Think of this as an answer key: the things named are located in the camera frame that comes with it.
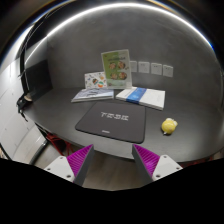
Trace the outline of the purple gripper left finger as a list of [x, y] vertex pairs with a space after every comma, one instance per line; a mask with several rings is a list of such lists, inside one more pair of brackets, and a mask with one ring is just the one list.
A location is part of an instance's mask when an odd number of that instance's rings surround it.
[[82, 186], [94, 155], [94, 145], [86, 146], [68, 157], [59, 156], [45, 171]]

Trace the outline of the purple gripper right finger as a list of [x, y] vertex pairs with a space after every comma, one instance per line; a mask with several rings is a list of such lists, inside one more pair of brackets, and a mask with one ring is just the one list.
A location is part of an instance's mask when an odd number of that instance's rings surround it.
[[132, 155], [144, 184], [152, 183], [182, 169], [168, 155], [159, 156], [136, 144], [132, 145]]

